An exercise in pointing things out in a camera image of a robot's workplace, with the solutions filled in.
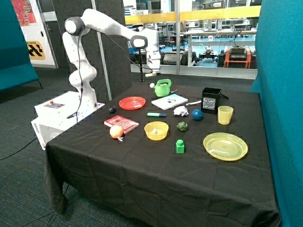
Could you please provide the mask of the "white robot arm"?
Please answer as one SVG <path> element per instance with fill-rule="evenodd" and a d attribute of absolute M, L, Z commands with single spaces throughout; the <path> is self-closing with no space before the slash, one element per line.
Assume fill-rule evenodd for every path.
<path fill-rule="evenodd" d="M 130 40 L 137 50 L 145 49 L 147 66 L 152 71 L 160 70 L 158 31 L 150 28 L 135 32 L 119 24 L 111 17 L 94 9 L 86 9 L 81 17 L 71 17 L 65 21 L 62 35 L 65 51 L 70 63 L 77 70 L 69 76 L 69 82 L 79 92 L 77 108 L 81 110 L 97 107 L 95 90 L 90 82 L 96 77 L 96 69 L 89 63 L 81 44 L 81 38 L 90 30 L 105 34 L 119 35 Z"/>

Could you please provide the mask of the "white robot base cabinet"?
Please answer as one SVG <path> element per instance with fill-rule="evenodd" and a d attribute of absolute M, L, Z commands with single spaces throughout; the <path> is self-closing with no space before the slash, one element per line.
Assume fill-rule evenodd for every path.
<path fill-rule="evenodd" d="M 97 103 L 88 106 L 85 100 L 80 100 L 80 93 L 74 91 L 68 91 L 36 105 L 37 118 L 32 120 L 31 124 L 42 150 L 45 150 L 49 141 L 104 105 Z"/>

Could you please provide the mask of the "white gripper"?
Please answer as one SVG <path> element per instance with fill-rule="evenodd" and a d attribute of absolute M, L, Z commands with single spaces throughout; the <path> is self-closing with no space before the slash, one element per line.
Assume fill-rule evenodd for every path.
<path fill-rule="evenodd" d="M 152 71 L 160 70 L 160 58 L 161 55 L 158 49 L 146 51 L 147 66 Z"/>

